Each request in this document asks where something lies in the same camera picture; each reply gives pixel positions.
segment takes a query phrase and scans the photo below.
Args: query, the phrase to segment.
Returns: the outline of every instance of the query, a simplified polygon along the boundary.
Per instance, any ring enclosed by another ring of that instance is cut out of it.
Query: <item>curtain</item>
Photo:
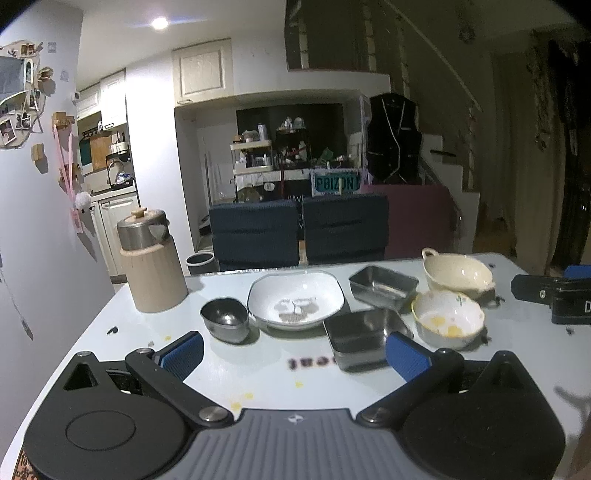
[[[504,218],[514,232],[517,264],[543,275],[554,249],[564,190],[564,137],[552,102],[545,148],[539,133],[536,92],[525,53],[493,58],[497,95],[497,165],[502,171]]]

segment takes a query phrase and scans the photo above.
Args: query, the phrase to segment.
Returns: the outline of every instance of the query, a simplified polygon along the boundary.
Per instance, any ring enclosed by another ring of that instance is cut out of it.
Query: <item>white ceramic plate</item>
[[[282,330],[304,330],[337,313],[345,298],[339,282],[325,272],[266,275],[252,284],[248,310]]]

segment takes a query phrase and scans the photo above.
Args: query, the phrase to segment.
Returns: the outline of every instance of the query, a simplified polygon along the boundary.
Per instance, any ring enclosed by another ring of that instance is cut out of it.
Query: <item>teacup handle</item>
[[[423,248],[421,253],[423,254],[423,260],[425,260],[427,257],[436,257],[439,255],[439,252],[432,248]]]

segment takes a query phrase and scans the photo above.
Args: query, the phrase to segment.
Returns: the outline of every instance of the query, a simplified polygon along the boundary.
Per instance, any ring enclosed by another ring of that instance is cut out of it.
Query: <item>ceiling light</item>
[[[164,30],[166,27],[168,27],[168,20],[166,20],[164,17],[154,18],[152,26],[156,30]]]

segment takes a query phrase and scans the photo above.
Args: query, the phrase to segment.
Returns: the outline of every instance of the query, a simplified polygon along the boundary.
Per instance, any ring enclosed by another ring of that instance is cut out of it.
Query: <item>yellow food residue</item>
[[[436,316],[431,319],[431,323],[435,327],[440,327],[445,324],[445,317]]]
[[[448,337],[461,337],[464,335],[462,329],[456,325],[451,325],[447,328],[447,336]]]

